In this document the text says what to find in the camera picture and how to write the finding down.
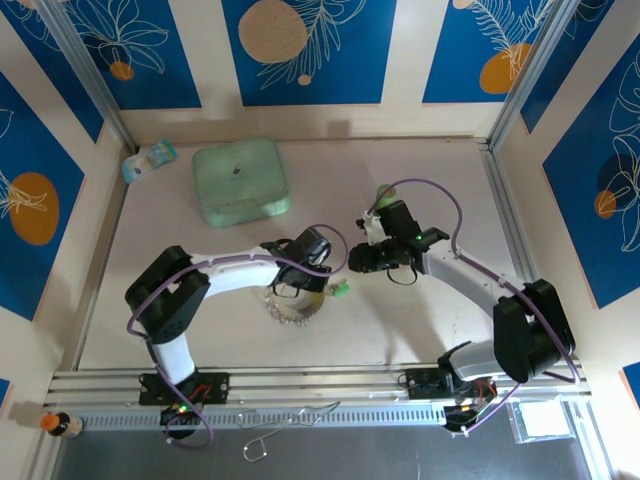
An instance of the small packet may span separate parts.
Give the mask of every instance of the small packet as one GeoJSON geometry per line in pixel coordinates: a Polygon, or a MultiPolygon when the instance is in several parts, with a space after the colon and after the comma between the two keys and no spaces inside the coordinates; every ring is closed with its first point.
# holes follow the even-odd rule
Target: small packet
{"type": "Polygon", "coordinates": [[[146,153],[138,153],[127,158],[122,163],[122,175],[127,183],[137,180],[141,176],[155,170],[167,162],[175,160],[178,157],[173,145],[163,138],[146,153]]]}

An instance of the wire hook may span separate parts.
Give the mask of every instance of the wire hook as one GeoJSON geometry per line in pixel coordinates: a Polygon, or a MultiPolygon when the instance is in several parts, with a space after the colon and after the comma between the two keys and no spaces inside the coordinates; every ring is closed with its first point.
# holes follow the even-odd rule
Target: wire hook
{"type": "Polygon", "coordinates": [[[241,422],[238,422],[238,426],[240,428],[243,429],[251,429],[251,428],[263,428],[263,427],[268,427],[268,426],[279,426],[279,428],[275,428],[273,431],[266,433],[258,438],[254,438],[253,440],[247,442],[245,444],[245,446],[242,448],[242,456],[244,457],[244,459],[247,462],[257,462],[258,460],[262,460],[264,457],[267,456],[267,445],[264,442],[265,438],[268,438],[272,435],[275,435],[276,433],[281,432],[282,430],[284,430],[285,428],[289,427],[289,426],[300,426],[300,427],[313,427],[315,424],[317,424],[320,420],[322,420],[325,416],[329,415],[331,412],[333,412],[336,408],[338,408],[340,406],[341,402],[334,402],[331,403],[329,405],[325,405],[324,407],[302,407],[300,410],[298,410],[297,413],[288,416],[287,418],[285,418],[282,421],[275,421],[275,422],[265,422],[265,423],[260,423],[260,424],[256,424],[256,425],[251,425],[251,426],[246,426],[244,424],[244,418],[245,416],[247,416],[248,414],[252,414],[255,415],[256,418],[261,418],[260,414],[258,413],[258,411],[256,409],[252,409],[252,410],[245,410],[244,412],[240,412],[238,414],[239,419],[241,420],[241,422]],[[322,413],[317,413],[314,414],[312,413],[312,420],[308,421],[308,422],[302,422],[300,421],[300,419],[302,418],[302,415],[309,412],[309,411],[313,411],[313,412],[322,412],[322,413]],[[250,457],[249,456],[249,450],[251,449],[251,447],[255,444],[255,443],[259,443],[260,444],[260,453],[259,455],[255,456],[255,457],[250,457]]]}

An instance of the green object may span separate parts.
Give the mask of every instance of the green object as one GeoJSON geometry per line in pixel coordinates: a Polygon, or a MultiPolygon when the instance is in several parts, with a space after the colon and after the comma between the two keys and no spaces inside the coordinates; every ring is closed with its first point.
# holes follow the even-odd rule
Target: green object
{"type": "Polygon", "coordinates": [[[333,290],[332,294],[334,297],[341,297],[342,295],[348,293],[350,288],[351,287],[348,283],[343,283],[342,285],[339,285],[335,290],[333,290]]]}
{"type": "MultiPolygon", "coordinates": [[[[385,190],[389,190],[389,185],[386,183],[378,187],[377,196],[380,196],[380,194],[385,190]]],[[[396,201],[396,189],[392,188],[387,193],[385,193],[384,196],[378,201],[378,204],[376,205],[376,210],[378,208],[386,207],[387,205],[395,201],[396,201]]]]}
{"type": "Polygon", "coordinates": [[[205,220],[226,227],[289,210],[291,197],[276,142],[255,138],[193,156],[196,195],[205,220]]]}

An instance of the leaf illustration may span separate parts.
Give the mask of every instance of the leaf illustration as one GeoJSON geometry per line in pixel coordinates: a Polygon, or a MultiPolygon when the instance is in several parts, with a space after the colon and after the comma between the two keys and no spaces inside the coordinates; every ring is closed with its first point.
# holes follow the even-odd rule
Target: leaf illustration
{"type": "Polygon", "coordinates": [[[480,32],[491,39],[496,50],[508,50],[513,45],[509,36],[518,24],[510,0],[476,0],[469,9],[476,14],[480,32]]]}
{"type": "Polygon", "coordinates": [[[529,0],[529,5],[520,17],[520,31],[517,33],[515,43],[526,42],[542,26],[549,16],[555,0],[539,0],[537,7],[533,6],[533,0],[529,0]]]}
{"type": "Polygon", "coordinates": [[[152,68],[158,73],[164,73],[164,62],[152,48],[144,45],[129,45],[128,49],[134,63],[152,68]]]}
{"type": "Polygon", "coordinates": [[[124,31],[128,25],[135,22],[140,16],[140,7],[136,0],[121,0],[120,2],[109,1],[109,10],[115,19],[116,25],[119,26],[120,32],[124,31]]]}
{"type": "Polygon", "coordinates": [[[635,134],[640,129],[640,75],[629,65],[611,109],[609,129],[614,133],[635,134]]]}
{"type": "Polygon", "coordinates": [[[595,22],[604,12],[607,3],[609,3],[609,0],[600,0],[599,3],[593,0],[588,3],[582,1],[576,8],[574,15],[580,17],[583,22],[595,22]]]}
{"type": "Polygon", "coordinates": [[[633,252],[640,247],[640,202],[634,198],[622,214],[623,252],[633,252]]]}
{"type": "Polygon", "coordinates": [[[261,90],[286,77],[291,83],[301,75],[313,77],[323,63],[331,60],[331,53],[340,51],[342,42],[338,26],[353,19],[364,8],[367,0],[359,0],[354,10],[342,18],[345,5],[353,0],[293,0],[291,7],[300,15],[307,29],[307,44],[291,60],[276,64],[264,64],[258,76],[269,75],[261,90]]]}
{"type": "Polygon", "coordinates": [[[121,35],[123,43],[157,47],[169,38],[169,30],[158,28],[153,23],[137,20],[129,24],[129,28],[121,35]]]}
{"type": "Polygon", "coordinates": [[[11,110],[0,109],[0,138],[4,137],[7,130],[9,130],[12,118],[13,112],[11,110]]]}
{"type": "Polygon", "coordinates": [[[23,5],[18,0],[2,0],[9,11],[22,23],[22,26],[36,40],[43,42],[49,48],[60,51],[58,45],[51,37],[51,32],[42,22],[38,12],[23,5]]]}

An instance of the white tabletop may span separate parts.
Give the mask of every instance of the white tabletop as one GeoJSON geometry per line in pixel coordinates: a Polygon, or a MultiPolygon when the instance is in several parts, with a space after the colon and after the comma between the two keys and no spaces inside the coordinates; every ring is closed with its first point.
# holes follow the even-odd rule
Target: white tabletop
{"type": "MultiPolygon", "coordinates": [[[[365,241],[355,220],[373,202],[378,185],[405,177],[429,178],[458,197],[465,214],[460,244],[471,254],[513,273],[507,244],[473,140],[352,140],[280,145],[289,166],[289,212],[244,225],[213,229],[204,222],[194,193],[191,158],[198,148],[179,148],[179,159],[134,182],[127,193],[80,368],[147,367],[138,339],[127,334],[131,311],[124,293],[168,246],[188,253],[223,254],[265,241],[295,238],[307,226],[328,223],[350,246],[365,241]]],[[[426,185],[398,188],[423,229],[451,232],[455,210],[426,185]]],[[[334,246],[330,265],[344,252],[334,246]]],[[[485,340],[491,320],[465,297],[421,277],[392,284],[384,273],[344,271],[351,291],[327,298],[309,325],[272,319],[263,289],[244,289],[207,299],[187,336],[196,364],[205,366],[312,366],[435,361],[466,340],[485,340]]]]}

